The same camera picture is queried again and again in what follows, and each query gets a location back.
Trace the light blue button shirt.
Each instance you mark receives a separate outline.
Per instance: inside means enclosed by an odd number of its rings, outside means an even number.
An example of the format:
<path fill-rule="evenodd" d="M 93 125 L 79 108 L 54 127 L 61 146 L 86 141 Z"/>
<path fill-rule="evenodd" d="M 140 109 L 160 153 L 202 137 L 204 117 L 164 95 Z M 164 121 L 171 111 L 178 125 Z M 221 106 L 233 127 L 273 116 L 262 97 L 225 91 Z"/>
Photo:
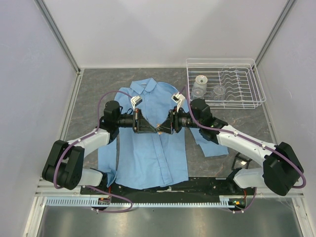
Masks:
<path fill-rule="evenodd" d="M 138 108 L 151 125 L 157 126 L 176 105 L 171 97 L 177 92 L 174 86 L 149 78 L 120 88 L 115 100 L 126 113 L 131 109 L 129 97 L 141 96 Z M 117 183 L 138 190 L 187 181 L 185 133 L 186 129 L 172 135 L 136 134 L 131 128 L 120 128 L 112 143 L 98 149 L 98 170 L 107 174 L 108 185 Z"/>

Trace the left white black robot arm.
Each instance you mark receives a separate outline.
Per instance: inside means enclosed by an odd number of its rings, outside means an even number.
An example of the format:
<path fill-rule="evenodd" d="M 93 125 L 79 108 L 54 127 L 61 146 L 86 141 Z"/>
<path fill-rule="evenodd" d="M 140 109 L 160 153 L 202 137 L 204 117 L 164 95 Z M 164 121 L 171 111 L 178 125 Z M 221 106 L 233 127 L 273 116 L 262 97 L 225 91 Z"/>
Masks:
<path fill-rule="evenodd" d="M 119 129 L 131 128 L 134 133 L 156 133 L 153 127 L 138 109 L 142 98 L 134 96 L 130 100 L 132 113 L 122 113 L 122 106 L 117 101 L 105 104 L 103 116 L 99 118 L 95 129 L 90 133 L 71 140 L 57 140 L 53 143 L 42 171 L 42 178 L 53 183 L 55 188 L 74 189 L 80 184 L 83 175 L 92 178 L 88 181 L 93 191 L 104 194 L 108 190 L 108 181 L 100 171 L 84 171 L 84 158 L 100 147 L 112 143 L 119 134 Z"/>

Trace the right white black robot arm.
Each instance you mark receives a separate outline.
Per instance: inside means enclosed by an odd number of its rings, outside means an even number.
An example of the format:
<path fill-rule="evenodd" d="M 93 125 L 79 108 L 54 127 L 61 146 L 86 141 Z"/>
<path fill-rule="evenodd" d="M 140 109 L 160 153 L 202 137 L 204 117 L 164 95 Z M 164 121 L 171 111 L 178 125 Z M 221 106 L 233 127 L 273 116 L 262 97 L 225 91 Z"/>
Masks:
<path fill-rule="evenodd" d="M 231 194 L 238 194 L 246 188 L 266 187 L 279 196 L 285 196 L 296 187 L 304 173 L 289 144 L 267 143 L 238 131 L 214 117 L 203 99 L 191 101 L 188 112 L 178 107 L 171 109 L 157 131 L 173 134 L 183 127 L 197 128 L 205 140 L 231 148 L 259 164 L 258 168 L 236 168 L 231 172 L 226 182 Z"/>

